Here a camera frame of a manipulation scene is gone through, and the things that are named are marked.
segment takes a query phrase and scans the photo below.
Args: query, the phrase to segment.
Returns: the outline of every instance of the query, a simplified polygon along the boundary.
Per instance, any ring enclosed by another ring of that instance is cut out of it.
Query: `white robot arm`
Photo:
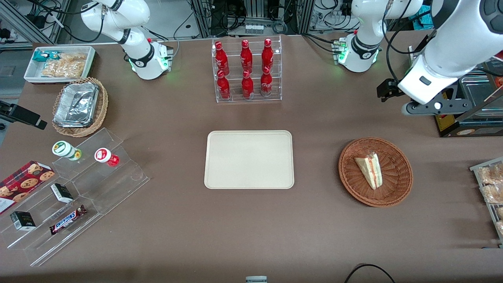
[[[89,29],[117,41],[140,78],[152,80],[171,69],[169,53],[173,51],[149,42],[138,29],[150,19],[150,9],[144,0],[99,0],[82,6],[82,10],[95,3],[102,5],[82,13],[82,21]]]
[[[437,34],[398,84],[421,104],[503,49],[503,0],[436,0],[432,16]]]
[[[388,1],[388,0],[353,0],[351,14],[360,21],[357,34],[350,34],[339,39],[336,63],[356,73],[365,72],[370,68],[377,56],[377,50],[384,38],[382,23],[384,13],[386,19],[398,19],[400,16],[414,15],[423,4],[423,0]]]

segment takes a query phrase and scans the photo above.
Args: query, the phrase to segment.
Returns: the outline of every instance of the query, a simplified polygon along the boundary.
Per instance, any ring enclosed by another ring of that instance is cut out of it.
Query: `sandwich slice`
[[[381,166],[375,152],[368,155],[356,156],[355,161],[372,189],[375,190],[382,185]]]

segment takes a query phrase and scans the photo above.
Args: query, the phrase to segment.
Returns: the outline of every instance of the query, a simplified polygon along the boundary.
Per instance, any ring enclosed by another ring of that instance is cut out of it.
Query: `table surface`
[[[424,34],[400,33],[396,46]],[[211,40],[182,42],[173,71],[153,81],[131,71],[119,45],[95,45],[91,75],[110,97],[104,126],[152,179],[41,267],[0,241],[0,281],[343,282],[363,262],[401,282],[500,281],[503,250],[481,249],[497,247],[497,234],[468,167],[500,157],[501,138],[439,138],[432,117],[400,113],[406,97],[381,103],[384,52],[355,74],[301,36],[282,40],[283,101],[243,105],[215,102]],[[391,61],[397,74],[407,69],[406,55],[392,52]],[[60,89],[26,83],[19,104],[51,121]],[[204,186],[209,132],[278,129],[293,135],[291,189]],[[339,180],[341,150],[363,136],[387,139],[409,158],[414,185],[400,205],[366,206]],[[28,160],[55,161],[50,147],[62,138],[84,140],[13,124],[0,177]],[[371,281],[388,282],[368,267],[352,279]]]

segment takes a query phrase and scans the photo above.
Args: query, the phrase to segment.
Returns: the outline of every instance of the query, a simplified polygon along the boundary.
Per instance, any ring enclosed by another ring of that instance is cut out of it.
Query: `clear acrylic display stand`
[[[264,40],[270,38],[272,40],[272,48],[274,51],[273,68],[271,69],[271,76],[273,77],[272,94],[268,97],[260,95],[260,77],[262,76],[262,50],[264,49]],[[213,61],[213,78],[215,81],[215,94],[217,102],[251,102],[251,101],[267,101],[267,100],[281,100],[282,96],[282,47],[280,36],[257,36],[247,38],[249,41],[249,48],[253,54],[253,71],[251,79],[254,82],[254,97],[251,100],[246,100],[243,97],[241,90],[241,80],[243,78],[243,68],[241,66],[241,40],[237,38],[218,38],[213,39],[211,48],[211,59]],[[229,61],[230,73],[227,75],[230,85],[230,99],[223,100],[218,92],[217,86],[217,71],[218,67],[215,61],[215,42],[222,42],[222,47]]]
[[[54,162],[53,168],[58,176],[52,177],[21,204],[0,216],[0,233],[7,246],[24,250],[30,265],[39,266],[148,182],[150,178],[129,158],[121,143],[121,139],[102,128],[76,146],[82,150],[78,161],[60,158]],[[102,147],[119,156],[119,165],[110,167],[95,161],[94,153]],[[74,200],[71,203],[58,201],[50,188],[54,183],[64,184]],[[87,213],[51,235],[49,227],[81,205]],[[37,228],[16,230],[10,218],[14,211],[29,212]]]

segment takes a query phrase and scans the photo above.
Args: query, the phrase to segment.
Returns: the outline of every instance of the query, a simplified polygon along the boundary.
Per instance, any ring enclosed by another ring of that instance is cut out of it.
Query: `wicker basket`
[[[98,93],[98,101],[96,103],[96,109],[94,114],[94,122],[90,127],[87,128],[63,128],[56,125],[52,122],[52,126],[56,129],[56,131],[63,135],[69,135],[73,137],[83,137],[86,135],[90,135],[97,131],[101,125],[103,124],[103,120],[105,120],[105,115],[107,115],[107,107],[108,107],[108,94],[107,90],[103,87],[100,81],[94,78],[85,78],[81,80],[77,80],[70,84],[83,84],[83,83],[94,83],[100,87],[100,92]],[[54,103],[54,107],[52,108],[52,114],[56,114],[56,110],[59,105],[59,99],[61,99],[61,94],[63,90],[59,92],[58,97],[56,98],[56,102]]]
[[[377,153],[383,183],[373,190],[360,168],[355,156]],[[357,200],[374,207],[388,207],[399,204],[412,188],[412,168],[410,163],[394,144],[378,137],[359,138],[349,143],[339,158],[339,176],[348,192]]]

